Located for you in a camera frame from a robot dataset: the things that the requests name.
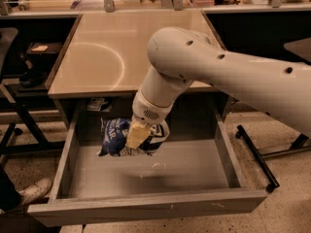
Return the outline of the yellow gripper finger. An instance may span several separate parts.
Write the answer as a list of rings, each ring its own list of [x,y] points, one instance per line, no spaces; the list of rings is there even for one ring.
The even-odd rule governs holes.
[[[150,134],[151,130],[148,123],[133,120],[130,123],[125,145],[128,148],[137,149]]]

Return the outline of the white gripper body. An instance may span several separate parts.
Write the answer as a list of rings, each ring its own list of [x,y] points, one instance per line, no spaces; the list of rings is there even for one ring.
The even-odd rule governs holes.
[[[153,105],[144,97],[141,91],[138,91],[132,104],[132,119],[147,125],[160,124],[165,120],[171,109],[171,105],[164,108]]]

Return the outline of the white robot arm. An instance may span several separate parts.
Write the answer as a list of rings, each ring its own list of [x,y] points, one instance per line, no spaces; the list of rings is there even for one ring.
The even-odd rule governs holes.
[[[310,66],[221,50],[203,34],[178,27],[157,30],[147,54],[152,67],[133,101],[129,148],[148,138],[151,127],[164,121],[177,97],[195,81],[311,136]]]

